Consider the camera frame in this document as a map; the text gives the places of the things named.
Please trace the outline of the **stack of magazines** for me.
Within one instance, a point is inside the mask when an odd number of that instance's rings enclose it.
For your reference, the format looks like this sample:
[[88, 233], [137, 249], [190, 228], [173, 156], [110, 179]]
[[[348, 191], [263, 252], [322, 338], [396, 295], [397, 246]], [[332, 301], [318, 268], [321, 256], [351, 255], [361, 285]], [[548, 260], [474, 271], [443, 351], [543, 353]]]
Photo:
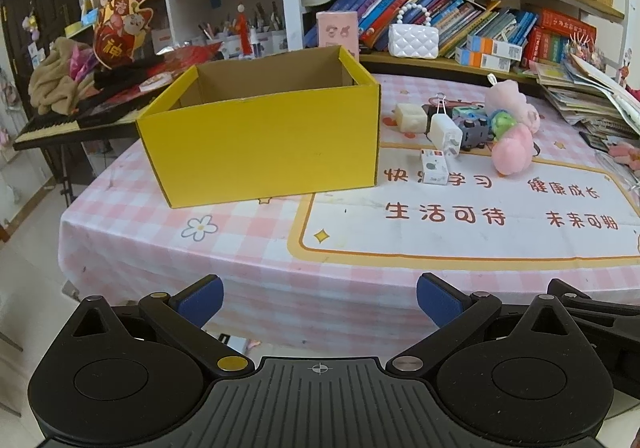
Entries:
[[570, 125], [601, 136], [639, 138], [639, 101], [604, 72], [575, 54], [562, 64], [533, 62], [544, 97]]

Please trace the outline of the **small white red box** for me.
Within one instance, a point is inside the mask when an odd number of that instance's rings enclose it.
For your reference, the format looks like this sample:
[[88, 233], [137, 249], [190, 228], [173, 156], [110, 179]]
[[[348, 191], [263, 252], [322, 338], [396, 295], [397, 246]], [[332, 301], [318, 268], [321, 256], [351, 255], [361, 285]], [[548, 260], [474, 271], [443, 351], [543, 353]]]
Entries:
[[442, 151], [422, 149], [421, 162], [423, 184], [444, 186], [448, 183], [449, 169]]

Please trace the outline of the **cream foam cube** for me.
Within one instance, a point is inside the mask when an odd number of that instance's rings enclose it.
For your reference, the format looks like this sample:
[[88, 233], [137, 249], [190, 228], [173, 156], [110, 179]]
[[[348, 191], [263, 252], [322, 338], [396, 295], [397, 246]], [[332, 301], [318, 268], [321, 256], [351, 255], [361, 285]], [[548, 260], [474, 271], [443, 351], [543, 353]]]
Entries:
[[424, 134], [426, 132], [427, 113], [419, 105], [398, 103], [394, 109], [394, 117], [401, 133]]

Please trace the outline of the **orange blue medicine box lower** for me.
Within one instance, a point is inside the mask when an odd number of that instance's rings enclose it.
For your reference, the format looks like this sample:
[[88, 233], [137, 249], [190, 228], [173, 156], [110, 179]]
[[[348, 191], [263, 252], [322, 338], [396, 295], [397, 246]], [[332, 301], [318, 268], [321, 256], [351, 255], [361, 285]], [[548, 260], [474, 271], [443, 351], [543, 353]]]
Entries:
[[509, 72], [511, 60], [495, 55], [473, 52], [465, 48], [456, 49], [456, 62], [466, 67]]

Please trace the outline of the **pink plush ball toy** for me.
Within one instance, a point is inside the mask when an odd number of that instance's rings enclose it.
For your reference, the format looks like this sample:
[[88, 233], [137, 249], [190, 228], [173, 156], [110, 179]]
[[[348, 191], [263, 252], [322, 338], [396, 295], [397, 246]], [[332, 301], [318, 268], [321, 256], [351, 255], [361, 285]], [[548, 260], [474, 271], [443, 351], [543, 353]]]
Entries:
[[533, 161], [535, 146], [532, 132], [523, 123], [507, 130], [491, 149], [491, 161], [503, 176], [520, 174]]

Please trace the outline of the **pink sticker cylinder box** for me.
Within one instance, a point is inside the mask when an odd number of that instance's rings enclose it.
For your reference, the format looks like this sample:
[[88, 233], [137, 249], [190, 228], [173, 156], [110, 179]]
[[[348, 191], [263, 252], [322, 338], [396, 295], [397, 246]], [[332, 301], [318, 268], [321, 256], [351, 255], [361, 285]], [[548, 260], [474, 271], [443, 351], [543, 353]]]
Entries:
[[354, 11], [317, 14], [318, 46], [341, 46], [359, 60], [358, 15]]

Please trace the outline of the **black binder clip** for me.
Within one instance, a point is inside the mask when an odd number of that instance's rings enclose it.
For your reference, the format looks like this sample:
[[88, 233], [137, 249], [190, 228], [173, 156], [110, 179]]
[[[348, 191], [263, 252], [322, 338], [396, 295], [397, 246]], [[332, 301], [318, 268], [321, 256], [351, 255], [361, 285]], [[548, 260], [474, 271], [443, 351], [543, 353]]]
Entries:
[[437, 93], [422, 105], [422, 109], [425, 112], [427, 119], [431, 120], [436, 113], [446, 113], [448, 117], [452, 117], [452, 112], [457, 104], [457, 101], [449, 101], [444, 93]]

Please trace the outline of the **red tassel doll ornament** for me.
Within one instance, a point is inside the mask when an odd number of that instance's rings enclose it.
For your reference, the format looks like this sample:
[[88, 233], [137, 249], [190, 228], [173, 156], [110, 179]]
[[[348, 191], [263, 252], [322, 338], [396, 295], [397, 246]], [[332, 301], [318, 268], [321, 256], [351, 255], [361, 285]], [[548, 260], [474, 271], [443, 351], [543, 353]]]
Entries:
[[250, 26], [248, 26], [244, 5], [239, 4], [236, 8], [238, 17], [236, 18], [236, 31], [241, 39], [241, 50], [243, 56], [253, 54], [252, 45], [250, 44]]

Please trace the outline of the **orange blue medicine box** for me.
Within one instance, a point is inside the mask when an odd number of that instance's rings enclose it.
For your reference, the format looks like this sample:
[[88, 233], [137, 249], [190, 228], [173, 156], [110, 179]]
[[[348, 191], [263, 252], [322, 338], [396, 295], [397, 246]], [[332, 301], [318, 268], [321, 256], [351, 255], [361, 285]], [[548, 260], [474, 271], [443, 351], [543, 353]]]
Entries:
[[465, 48], [456, 49], [456, 62], [466, 67], [509, 72], [511, 60], [495, 55], [473, 52]]
[[516, 62], [519, 62], [523, 56], [523, 48], [520, 45], [479, 36], [466, 38], [466, 48], [474, 53], [497, 56]]

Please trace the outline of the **yellow cardboard box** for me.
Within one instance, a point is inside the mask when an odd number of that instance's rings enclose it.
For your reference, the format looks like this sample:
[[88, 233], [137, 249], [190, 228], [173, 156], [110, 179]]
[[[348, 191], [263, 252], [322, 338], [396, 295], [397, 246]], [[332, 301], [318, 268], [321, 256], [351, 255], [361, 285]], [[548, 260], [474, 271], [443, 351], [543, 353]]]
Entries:
[[381, 88], [339, 46], [192, 66], [137, 120], [173, 209], [368, 188]]

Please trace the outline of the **white power adapter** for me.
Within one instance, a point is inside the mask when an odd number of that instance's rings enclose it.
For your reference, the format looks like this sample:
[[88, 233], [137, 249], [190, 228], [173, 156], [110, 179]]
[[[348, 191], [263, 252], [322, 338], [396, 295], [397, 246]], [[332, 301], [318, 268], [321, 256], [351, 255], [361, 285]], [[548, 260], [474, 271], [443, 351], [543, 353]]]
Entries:
[[462, 130], [446, 112], [435, 113], [431, 119], [428, 139], [445, 155], [458, 156], [462, 142]]

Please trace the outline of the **green frog figure blue cap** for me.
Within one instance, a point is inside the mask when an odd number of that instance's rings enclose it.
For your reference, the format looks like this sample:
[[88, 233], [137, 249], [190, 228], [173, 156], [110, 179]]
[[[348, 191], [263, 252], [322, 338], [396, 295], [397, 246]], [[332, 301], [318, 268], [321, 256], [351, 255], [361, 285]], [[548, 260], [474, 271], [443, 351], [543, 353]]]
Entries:
[[518, 121], [504, 109], [498, 109], [489, 117], [489, 127], [492, 137], [495, 141], [499, 141], [512, 127], [515, 127]]

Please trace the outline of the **beige plush blanket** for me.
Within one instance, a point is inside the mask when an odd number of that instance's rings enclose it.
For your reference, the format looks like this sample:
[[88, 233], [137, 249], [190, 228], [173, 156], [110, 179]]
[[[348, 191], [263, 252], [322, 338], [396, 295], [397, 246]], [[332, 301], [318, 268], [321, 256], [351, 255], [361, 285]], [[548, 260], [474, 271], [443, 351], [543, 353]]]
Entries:
[[57, 38], [29, 80], [28, 95], [38, 116], [49, 112], [70, 116], [78, 103], [96, 93], [93, 49], [85, 43]]

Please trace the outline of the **blue toy fun truck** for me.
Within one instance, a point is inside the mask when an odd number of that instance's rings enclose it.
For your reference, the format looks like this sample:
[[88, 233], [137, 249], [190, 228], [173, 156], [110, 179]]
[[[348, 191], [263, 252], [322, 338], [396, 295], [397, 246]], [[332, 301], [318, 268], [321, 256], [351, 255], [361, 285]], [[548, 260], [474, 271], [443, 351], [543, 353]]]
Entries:
[[483, 107], [454, 107], [452, 120], [462, 131], [462, 150], [484, 148], [489, 143], [491, 130], [487, 112]]

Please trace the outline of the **pink plush pig toy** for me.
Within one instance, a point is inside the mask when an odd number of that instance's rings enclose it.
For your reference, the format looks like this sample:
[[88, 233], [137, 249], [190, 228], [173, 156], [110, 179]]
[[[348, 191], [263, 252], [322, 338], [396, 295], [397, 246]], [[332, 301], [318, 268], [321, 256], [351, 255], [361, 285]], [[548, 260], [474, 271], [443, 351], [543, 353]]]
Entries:
[[494, 74], [489, 74], [487, 79], [490, 88], [485, 94], [485, 109], [488, 113], [505, 110], [522, 123], [528, 130], [536, 134], [540, 128], [540, 116], [536, 107], [529, 104], [526, 96], [520, 92], [518, 83], [513, 80], [498, 81]]

